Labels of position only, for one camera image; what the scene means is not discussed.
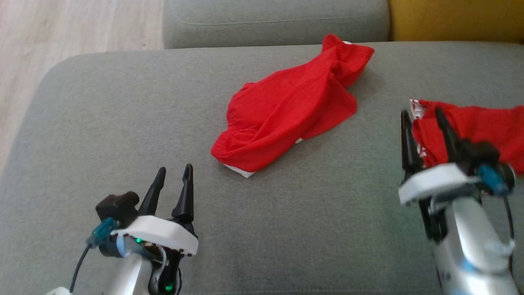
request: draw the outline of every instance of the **robotic arm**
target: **robotic arm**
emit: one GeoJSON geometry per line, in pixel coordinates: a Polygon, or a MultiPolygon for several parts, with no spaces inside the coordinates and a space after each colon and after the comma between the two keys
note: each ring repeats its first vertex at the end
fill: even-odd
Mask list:
{"type": "Polygon", "coordinates": [[[47,295],[69,295],[80,264],[89,249],[99,248],[104,256],[123,258],[121,270],[108,295],[173,295],[182,287],[180,260],[197,254],[198,237],[193,229],[193,166],[187,164],[184,187],[171,219],[155,216],[166,169],[160,168],[140,208],[134,192],[109,195],[96,206],[102,223],[86,241],[70,289],[60,287],[47,295]]]}
{"type": "Polygon", "coordinates": [[[418,202],[427,238],[434,242],[439,283],[446,295],[517,295],[512,276],[515,248],[507,195],[515,184],[509,164],[488,142],[472,143],[455,134],[442,110],[436,118],[449,162],[424,169],[407,111],[401,115],[402,168],[400,202],[418,202]],[[482,208],[481,193],[504,200],[511,240],[503,244],[482,208]]]}

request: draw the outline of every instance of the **sofa backrest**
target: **sofa backrest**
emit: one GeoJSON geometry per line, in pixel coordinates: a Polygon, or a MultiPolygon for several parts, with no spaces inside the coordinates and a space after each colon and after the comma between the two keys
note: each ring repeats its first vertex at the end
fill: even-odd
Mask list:
{"type": "Polygon", "coordinates": [[[387,41],[386,0],[166,0],[165,48],[387,41]]]}

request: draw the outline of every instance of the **gray sofa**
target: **gray sofa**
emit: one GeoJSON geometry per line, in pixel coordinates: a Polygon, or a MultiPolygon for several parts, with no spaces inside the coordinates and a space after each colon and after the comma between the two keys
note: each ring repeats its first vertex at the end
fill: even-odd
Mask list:
{"type": "MultiPolygon", "coordinates": [[[[349,89],[357,113],[249,179],[210,155],[226,127],[231,96],[247,81],[310,60],[320,45],[111,52],[55,66],[34,96],[0,180],[2,294],[68,286],[99,222],[94,206],[111,193],[143,196],[160,166],[168,173],[157,215],[170,216],[186,163],[195,169],[200,245],[196,256],[182,261],[182,294],[439,294],[420,212],[398,200],[400,111],[410,98],[493,108],[522,104],[524,48],[387,42],[385,1],[315,3],[166,1],[168,47],[228,46],[228,40],[234,46],[319,44],[337,28],[346,40],[376,41],[366,43],[375,55],[349,89]],[[301,12],[294,5],[315,9],[301,12]],[[366,14],[351,16],[356,11],[366,14]],[[326,18],[339,12],[351,17],[326,18]],[[244,25],[247,16],[257,17],[256,25],[244,25]],[[273,25],[268,18],[307,22],[273,25]],[[235,25],[192,25],[206,19],[235,25]],[[288,29],[293,32],[279,35],[288,29]]],[[[523,194],[519,186],[510,200],[517,238],[524,228],[523,194]]],[[[502,202],[486,200],[485,208],[507,237],[502,202]]],[[[515,257],[522,282],[518,242],[515,257]]],[[[104,292],[118,263],[89,253],[75,294],[104,292]]]]}

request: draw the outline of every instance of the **folded red cloth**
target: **folded red cloth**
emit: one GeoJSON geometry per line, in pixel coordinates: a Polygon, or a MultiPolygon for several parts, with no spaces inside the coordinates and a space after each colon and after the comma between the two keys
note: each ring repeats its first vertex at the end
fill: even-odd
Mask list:
{"type": "Polygon", "coordinates": [[[435,109],[440,106],[459,137],[472,142],[489,141],[500,151],[501,162],[509,162],[516,173],[524,173],[524,106],[486,109],[426,100],[417,103],[425,113],[413,123],[413,135],[425,148],[426,166],[447,162],[444,137],[435,119],[435,109]]]}
{"type": "Polygon", "coordinates": [[[249,177],[308,139],[338,125],[357,109],[346,91],[374,50],[324,38],[322,52],[308,63],[245,84],[227,109],[227,130],[211,154],[249,177]]]}

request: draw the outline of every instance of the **crumpled red cloth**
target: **crumpled red cloth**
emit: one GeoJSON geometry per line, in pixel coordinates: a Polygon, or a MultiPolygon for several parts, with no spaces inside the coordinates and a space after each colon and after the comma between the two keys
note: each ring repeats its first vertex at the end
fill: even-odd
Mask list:
{"type": "Polygon", "coordinates": [[[227,109],[227,130],[211,154],[221,163],[255,172],[300,139],[325,132],[354,114],[357,102],[346,91],[374,50],[324,38],[322,52],[304,65],[245,84],[227,109]]]}
{"type": "Polygon", "coordinates": [[[459,137],[489,141],[500,151],[501,162],[509,162],[516,173],[524,173],[524,106],[486,109],[427,100],[418,103],[426,110],[413,122],[413,136],[426,149],[423,159],[427,167],[447,162],[444,137],[435,118],[435,109],[440,106],[459,137]]]}

